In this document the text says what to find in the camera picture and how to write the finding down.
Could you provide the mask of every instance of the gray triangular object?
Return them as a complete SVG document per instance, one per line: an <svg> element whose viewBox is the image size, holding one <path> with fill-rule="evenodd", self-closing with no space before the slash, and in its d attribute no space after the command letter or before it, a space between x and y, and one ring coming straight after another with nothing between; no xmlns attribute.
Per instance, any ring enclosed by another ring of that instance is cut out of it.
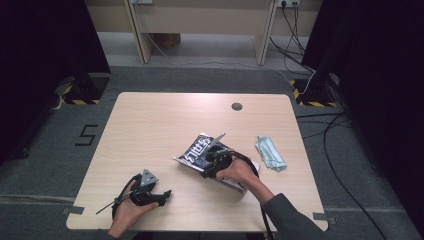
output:
<svg viewBox="0 0 424 240"><path fill-rule="evenodd" d="M151 173L147 169L144 169L143 177L141 177L140 186L144 187L157 181L159 181L159 179L155 175L153 175L153 173Z"/></svg>

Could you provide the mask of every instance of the dark gray sleeve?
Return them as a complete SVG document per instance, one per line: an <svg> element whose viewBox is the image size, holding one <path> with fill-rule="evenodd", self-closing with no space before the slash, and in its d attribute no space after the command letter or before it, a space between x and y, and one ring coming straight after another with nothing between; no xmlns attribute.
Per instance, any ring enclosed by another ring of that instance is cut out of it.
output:
<svg viewBox="0 0 424 240"><path fill-rule="evenodd" d="M98 229L97 232L94 234L92 240L117 240L117 238L114 238L111 235L107 234L107 231Z"/></svg>
<svg viewBox="0 0 424 240"><path fill-rule="evenodd" d="M283 239L329 239L325 232L299 213L281 193L263 208Z"/></svg>

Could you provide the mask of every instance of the desk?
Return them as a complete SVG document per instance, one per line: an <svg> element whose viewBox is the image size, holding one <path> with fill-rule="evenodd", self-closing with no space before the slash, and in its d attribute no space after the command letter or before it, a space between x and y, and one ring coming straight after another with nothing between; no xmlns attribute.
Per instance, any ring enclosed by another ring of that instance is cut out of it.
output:
<svg viewBox="0 0 424 240"><path fill-rule="evenodd" d="M233 103L243 109L235 111ZM309 161L290 100L285 95L210 93L122 93L111 113L84 182L75 200L82 215L70 214L70 229L108 229L110 203L127 181L143 169L160 180L153 190L172 190L164 207L143 216L133 229L149 231L263 232L259 203L172 159L200 132L260 163L261 180L283 192L299 212L312 219L323 213ZM267 169L255 148L258 135L272 138L288 168ZM326 221L315 221L323 230Z"/></svg>
<svg viewBox="0 0 424 240"><path fill-rule="evenodd" d="M128 8L144 63L153 44L148 33L252 35L258 65L263 65L275 0L154 0Z"/></svg>

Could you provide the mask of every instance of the wall socket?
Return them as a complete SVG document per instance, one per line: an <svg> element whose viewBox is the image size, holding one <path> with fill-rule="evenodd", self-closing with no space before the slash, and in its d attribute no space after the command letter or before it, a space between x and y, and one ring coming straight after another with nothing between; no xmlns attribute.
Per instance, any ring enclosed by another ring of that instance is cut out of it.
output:
<svg viewBox="0 0 424 240"><path fill-rule="evenodd" d="M285 0L286 1L286 8L294 8L294 3L297 3L297 6L300 5L300 0ZM278 0L278 7L281 7L281 3L283 0Z"/></svg>

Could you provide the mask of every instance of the book cover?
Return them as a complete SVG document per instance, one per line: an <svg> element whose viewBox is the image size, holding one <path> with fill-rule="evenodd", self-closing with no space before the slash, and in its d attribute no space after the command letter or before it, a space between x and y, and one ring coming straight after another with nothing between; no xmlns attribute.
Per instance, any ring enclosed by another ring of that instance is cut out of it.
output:
<svg viewBox="0 0 424 240"><path fill-rule="evenodd" d="M200 133L200 135L194 140L191 146L185 151L180 157L174 157L174 159L188 167L191 167L198 172L203 172L205 169L208 169L213 162L206 160L207 148L209 144L214 140L213 137L208 136L205 133ZM221 142L217 142L209 151L214 152L217 150L227 150L228 146ZM259 164L253 162L256 169L259 171ZM223 179L218 181L240 193L246 193L247 189L240 186L240 184L231 181L230 179Z"/></svg>

